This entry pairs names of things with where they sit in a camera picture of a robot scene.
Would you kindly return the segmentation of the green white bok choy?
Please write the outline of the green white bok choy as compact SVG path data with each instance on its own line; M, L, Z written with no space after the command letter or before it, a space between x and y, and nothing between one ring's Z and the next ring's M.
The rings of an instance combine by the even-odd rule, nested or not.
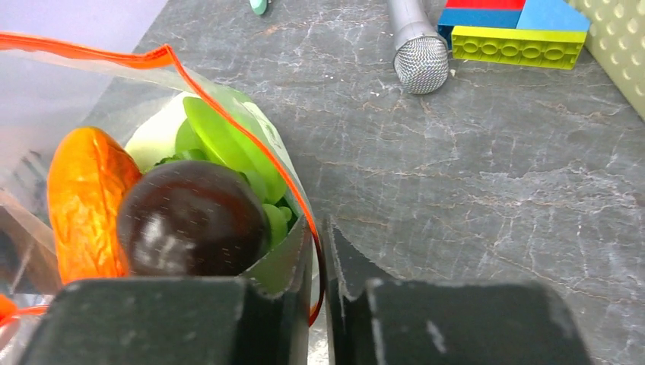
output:
M246 181L250 184L252 189L253 181L251 179L248 179L245 173L242 173L242 174L246 178ZM289 208L278 207L276 205L263 202L260 197L259 199L262 204L262 209L264 210L266 217L268 218L270 233L271 233L270 242L265 252L265 254L267 254L287 237L289 233L288 221L291 218L292 212ZM219 277L219 276L195 276L195 277Z

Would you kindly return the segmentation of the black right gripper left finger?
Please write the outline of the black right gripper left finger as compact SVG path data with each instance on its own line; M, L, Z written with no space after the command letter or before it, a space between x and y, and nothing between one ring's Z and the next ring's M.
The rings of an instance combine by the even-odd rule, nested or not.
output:
M311 290L312 241L309 224L300 217L287 237L241 276L251 280L270 297L287 292L308 297Z

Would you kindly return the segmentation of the white eggplant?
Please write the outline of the white eggplant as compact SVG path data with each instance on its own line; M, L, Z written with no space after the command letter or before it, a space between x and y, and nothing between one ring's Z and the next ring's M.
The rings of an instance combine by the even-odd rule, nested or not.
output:
M140 171L153 167L165 157L175 154L176 135L186 120L183 100L196 94L182 92L143 122L127 141L124 149Z

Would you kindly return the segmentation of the dark purple plum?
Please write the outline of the dark purple plum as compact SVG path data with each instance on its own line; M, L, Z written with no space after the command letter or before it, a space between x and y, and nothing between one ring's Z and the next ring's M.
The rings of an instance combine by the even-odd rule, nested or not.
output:
M237 276L270 242L242 173L203 160L155 167L119 206L116 234L132 275Z

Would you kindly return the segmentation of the light green starfruit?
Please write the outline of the light green starfruit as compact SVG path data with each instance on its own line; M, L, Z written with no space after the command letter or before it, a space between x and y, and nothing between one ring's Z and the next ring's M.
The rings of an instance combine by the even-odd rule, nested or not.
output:
M175 138L175 154L204 157L245 173L265 203L276 204L288 188L281 174L256 144L198 97L182 100L186 119Z

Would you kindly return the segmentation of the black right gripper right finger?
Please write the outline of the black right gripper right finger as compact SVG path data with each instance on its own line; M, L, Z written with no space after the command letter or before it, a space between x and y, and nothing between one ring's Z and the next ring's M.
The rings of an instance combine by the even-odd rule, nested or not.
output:
M355 302L361 296L384 301L394 295L393 277L360 252L332 217L323 220L323 244L330 303Z

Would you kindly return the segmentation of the clear zip bag orange zipper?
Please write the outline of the clear zip bag orange zipper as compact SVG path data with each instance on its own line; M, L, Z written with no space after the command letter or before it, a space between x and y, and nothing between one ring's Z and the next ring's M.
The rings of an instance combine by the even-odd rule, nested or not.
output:
M305 364L319 259L247 95L167 45L2 33L3 364Z

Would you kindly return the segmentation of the red orange pepper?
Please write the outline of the red orange pepper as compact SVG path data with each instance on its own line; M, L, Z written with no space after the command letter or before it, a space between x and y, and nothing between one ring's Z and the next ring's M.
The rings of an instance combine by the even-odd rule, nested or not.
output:
M99 128L74 129L59 143L46 196L63 284L129 273L116 218L126 193L140 178L132 157Z

